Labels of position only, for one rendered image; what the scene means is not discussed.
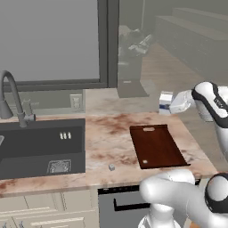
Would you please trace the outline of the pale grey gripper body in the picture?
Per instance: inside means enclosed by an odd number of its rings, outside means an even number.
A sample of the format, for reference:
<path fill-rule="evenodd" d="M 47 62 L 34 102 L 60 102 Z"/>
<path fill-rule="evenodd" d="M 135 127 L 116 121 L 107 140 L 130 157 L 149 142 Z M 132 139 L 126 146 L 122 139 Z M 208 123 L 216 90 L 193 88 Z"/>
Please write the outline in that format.
<path fill-rule="evenodd" d="M 184 112 L 191 107 L 192 96 L 191 90 L 182 91 L 177 94 L 169 106 L 171 114 Z"/>

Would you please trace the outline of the white blue milk carton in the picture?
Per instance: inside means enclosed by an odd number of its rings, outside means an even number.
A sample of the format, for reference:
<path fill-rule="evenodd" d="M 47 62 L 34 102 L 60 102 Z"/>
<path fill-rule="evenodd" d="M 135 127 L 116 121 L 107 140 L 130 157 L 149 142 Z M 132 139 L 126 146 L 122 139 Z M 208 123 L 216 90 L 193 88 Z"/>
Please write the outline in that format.
<path fill-rule="evenodd" d="M 173 101 L 173 93 L 168 91 L 162 91 L 159 97 L 159 113 L 162 115 L 169 115 L 169 106 Z"/>

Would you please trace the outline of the dark brown wooden tray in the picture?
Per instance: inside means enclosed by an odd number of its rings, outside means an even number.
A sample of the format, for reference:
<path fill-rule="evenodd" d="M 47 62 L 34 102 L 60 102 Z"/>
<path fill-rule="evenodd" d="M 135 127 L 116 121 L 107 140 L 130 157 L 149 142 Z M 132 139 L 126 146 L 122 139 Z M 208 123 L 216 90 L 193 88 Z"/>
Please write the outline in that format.
<path fill-rule="evenodd" d="M 130 126 L 129 131 L 141 169 L 188 166 L 167 125 Z"/>

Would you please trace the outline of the pale grey blurred machine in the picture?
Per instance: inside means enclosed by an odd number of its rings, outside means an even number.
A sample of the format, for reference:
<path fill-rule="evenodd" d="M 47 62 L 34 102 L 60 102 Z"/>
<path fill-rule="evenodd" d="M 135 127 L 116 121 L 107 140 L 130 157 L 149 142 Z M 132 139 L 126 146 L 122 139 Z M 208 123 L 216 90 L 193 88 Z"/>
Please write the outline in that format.
<path fill-rule="evenodd" d="M 153 35 L 120 25 L 118 29 L 118 96 L 148 97 L 141 84 L 143 57 L 148 53 Z"/>

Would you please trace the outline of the grey stepped cabinets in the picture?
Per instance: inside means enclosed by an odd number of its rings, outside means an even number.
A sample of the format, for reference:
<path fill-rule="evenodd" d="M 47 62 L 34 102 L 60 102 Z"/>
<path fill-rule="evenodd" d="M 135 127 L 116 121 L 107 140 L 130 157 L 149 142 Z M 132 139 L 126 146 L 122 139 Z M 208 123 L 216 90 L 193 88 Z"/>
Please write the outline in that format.
<path fill-rule="evenodd" d="M 228 15 L 174 8 L 156 17 L 157 41 L 206 80 L 228 84 Z"/>

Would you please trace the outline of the grey dishwasher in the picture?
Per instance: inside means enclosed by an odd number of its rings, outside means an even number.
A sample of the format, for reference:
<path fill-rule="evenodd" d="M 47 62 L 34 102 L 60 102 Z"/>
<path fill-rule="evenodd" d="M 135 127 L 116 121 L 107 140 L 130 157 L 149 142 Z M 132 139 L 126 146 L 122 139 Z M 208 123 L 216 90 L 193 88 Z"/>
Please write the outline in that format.
<path fill-rule="evenodd" d="M 113 200 L 118 205 L 146 203 L 138 185 L 103 188 L 98 190 L 100 228 L 137 228 L 149 208 L 115 211 Z"/>

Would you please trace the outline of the grey framed window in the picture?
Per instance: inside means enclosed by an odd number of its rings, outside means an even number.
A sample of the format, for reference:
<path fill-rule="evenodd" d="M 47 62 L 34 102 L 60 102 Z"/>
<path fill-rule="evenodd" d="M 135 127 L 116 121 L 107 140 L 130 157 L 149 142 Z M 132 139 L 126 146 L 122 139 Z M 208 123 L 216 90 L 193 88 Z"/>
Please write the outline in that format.
<path fill-rule="evenodd" d="M 0 71 L 22 92 L 115 88 L 119 0 L 0 0 Z"/>

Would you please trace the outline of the cream base cupboards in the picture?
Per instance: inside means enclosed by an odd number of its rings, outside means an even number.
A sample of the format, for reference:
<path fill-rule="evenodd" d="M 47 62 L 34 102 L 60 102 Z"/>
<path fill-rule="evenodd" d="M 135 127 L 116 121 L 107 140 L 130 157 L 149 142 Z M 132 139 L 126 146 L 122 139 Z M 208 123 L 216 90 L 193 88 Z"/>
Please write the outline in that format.
<path fill-rule="evenodd" d="M 97 191 L 65 191 L 0 199 L 0 228 L 100 228 Z"/>

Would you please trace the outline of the black kitchen sink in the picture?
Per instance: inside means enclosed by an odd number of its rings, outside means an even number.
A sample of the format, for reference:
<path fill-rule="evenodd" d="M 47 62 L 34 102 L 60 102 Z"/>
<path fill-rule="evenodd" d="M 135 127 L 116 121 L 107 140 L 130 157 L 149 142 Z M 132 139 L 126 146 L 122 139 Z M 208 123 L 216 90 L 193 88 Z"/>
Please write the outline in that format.
<path fill-rule="evenodd" d="M 0 124 L 0 180 L 86 171 L 83 118 Z"/>

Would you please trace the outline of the grey curved tap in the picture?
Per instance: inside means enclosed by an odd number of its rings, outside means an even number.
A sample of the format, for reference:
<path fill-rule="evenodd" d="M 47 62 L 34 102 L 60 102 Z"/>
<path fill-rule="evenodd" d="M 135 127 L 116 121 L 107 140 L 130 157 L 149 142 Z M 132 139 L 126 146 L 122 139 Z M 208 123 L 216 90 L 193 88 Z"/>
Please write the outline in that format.
<path fill-rule="evenodd" d="M 12 95 L 15 101 L 17 109 L 17 117 L 21 128 L 27 127 L 28 123 L 36 120 L 35 114 L 26 115 L 25 111 L 22 108 L 19 92 L 16 86 L 13 75 L 7 71 L 3 70 L 0 74 L 0 118 L 8 119 L 13 116 L 12 110 L 10 109 L 7 100 L 4 97 L 4 79 L 7 78 L 12 90 Z"/>

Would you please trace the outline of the cream wall socket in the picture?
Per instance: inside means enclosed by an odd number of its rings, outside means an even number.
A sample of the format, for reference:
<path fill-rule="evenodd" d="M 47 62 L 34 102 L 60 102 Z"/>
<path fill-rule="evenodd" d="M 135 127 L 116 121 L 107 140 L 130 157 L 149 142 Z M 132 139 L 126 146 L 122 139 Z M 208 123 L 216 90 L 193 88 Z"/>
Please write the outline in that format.
<path fill-rule="evenodd" d="M 83 100 L 81 94 L 71 94 L 69 96 L 71 108 L 73 110 L 82 110 L 83 108 Z"/>

